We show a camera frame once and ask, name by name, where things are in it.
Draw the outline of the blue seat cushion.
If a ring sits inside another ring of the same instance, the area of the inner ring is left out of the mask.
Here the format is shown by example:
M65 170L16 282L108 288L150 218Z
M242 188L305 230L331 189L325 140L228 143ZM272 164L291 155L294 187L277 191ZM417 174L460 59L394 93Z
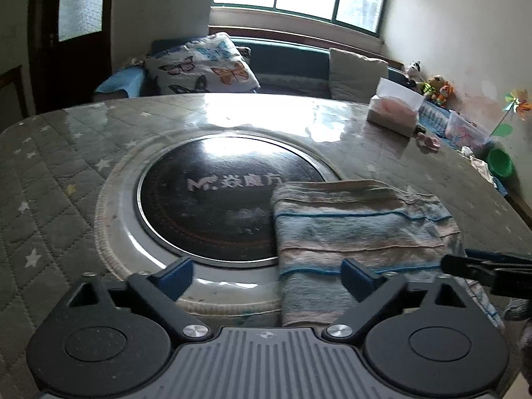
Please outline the blue seat cushion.
M95 89L95 95L121 94L127 98L143 94L146 72L142 67L126 67L115 72Z

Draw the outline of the clear plastic storage box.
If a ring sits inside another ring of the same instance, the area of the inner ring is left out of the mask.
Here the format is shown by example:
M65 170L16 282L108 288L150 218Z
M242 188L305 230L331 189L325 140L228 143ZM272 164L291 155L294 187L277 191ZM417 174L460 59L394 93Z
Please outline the clear plastic storage box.
M472 151L482 150L490 141L490 135L484 129L473 125L454 110L450 111L445 137L456 148L469 147Z

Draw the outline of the pink small table item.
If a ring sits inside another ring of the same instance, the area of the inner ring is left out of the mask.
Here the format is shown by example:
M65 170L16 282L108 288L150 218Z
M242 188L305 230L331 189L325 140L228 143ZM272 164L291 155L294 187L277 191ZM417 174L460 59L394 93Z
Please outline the pink small table item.
M419 132L416 136L416 144L421 149L437 152L441 148L441 144L437 137L429 136L426 133Z

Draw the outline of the white tissue box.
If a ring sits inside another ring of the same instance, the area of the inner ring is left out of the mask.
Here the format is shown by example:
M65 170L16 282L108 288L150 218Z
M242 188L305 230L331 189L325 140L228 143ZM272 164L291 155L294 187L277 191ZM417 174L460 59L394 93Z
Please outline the white tissue box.
M423 95L382 77L368 105L366 120L411 138L424 101Z

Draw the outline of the butterfly print cushion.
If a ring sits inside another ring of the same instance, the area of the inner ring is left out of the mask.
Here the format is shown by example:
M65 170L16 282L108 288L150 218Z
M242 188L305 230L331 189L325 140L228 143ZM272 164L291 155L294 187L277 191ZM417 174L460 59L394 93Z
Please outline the butterfly print cushion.
M216 33L154 53L144 67L163 95L250 93L257 77L226 33Z

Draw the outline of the colourful paper pinwheel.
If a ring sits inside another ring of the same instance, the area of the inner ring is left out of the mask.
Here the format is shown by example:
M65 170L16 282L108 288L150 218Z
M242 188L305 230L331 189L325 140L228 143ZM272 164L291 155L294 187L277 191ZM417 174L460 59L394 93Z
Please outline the colourful paper pinwheel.
M506 138L514 131L512 120L517 116L521 121L531 115L531 97L527 89L515 88L505 95L505 106L502 109L503 117L495 129L492 137Z

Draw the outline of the orange plush toy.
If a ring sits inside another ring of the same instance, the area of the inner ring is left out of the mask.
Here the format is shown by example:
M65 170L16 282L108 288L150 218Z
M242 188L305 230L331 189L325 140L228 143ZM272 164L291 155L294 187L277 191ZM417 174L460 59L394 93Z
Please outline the orange plush toy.
M442 76L437 75L423 82L420 91L427 101L446 108L454 94L454 87Z

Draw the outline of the black white plush toy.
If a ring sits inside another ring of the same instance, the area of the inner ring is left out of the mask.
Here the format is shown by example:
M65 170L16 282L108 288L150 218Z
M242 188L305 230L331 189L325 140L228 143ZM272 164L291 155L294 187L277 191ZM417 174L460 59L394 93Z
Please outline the black white plush toy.
M419 83L422 83L420 62L413 61L405 69L405 75L408 80L408 86L411 88L417 88Z

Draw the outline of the beige plain cushion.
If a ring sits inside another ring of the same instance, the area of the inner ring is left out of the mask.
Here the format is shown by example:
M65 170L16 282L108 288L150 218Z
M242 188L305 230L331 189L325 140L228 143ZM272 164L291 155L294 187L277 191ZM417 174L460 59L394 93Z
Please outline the beige plain cushion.
M384 60L330 48L328 85L331 98L369 104L380 80L388 77L388 68Z

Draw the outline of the dark green sofa bench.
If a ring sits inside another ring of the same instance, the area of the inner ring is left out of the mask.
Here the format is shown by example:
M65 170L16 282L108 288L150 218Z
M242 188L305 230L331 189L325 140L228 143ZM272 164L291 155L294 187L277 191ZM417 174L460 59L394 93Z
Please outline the dark green sofa bench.
M261 94L303 95L329 99L329 50L308 44L275 41L272 39L234 36L232 41L244 48L254 75L261 85ZM148 71L143 96L160 95ZM127 98L121 94L95 95L96 102Z

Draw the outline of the dark wooden glass door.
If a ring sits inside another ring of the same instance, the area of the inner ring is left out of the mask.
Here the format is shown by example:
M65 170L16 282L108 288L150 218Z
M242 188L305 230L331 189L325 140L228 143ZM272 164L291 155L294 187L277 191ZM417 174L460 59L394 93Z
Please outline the dark wooden glass door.
M112 72L112 0L29 0L35 112L90 103Z

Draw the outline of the blue striped knit garment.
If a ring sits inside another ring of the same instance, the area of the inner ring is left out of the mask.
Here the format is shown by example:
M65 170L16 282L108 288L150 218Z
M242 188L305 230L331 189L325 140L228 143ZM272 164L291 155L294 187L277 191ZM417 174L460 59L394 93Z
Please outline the blue striped knit garment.
M437 196L376 180L285 183L274 189L271 208L285 327L323 329L357 304L341 283L347 258L432 282L443 256L465 253L458 224Z

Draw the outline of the green plastic bowl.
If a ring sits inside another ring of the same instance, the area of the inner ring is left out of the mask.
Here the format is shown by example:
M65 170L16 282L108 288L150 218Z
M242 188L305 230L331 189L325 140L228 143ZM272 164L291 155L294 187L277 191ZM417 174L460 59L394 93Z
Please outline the green plastic bowl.
M509 178L514 173L513 162L508 153L501 148L492 148L486 158L490 172L499 179Z

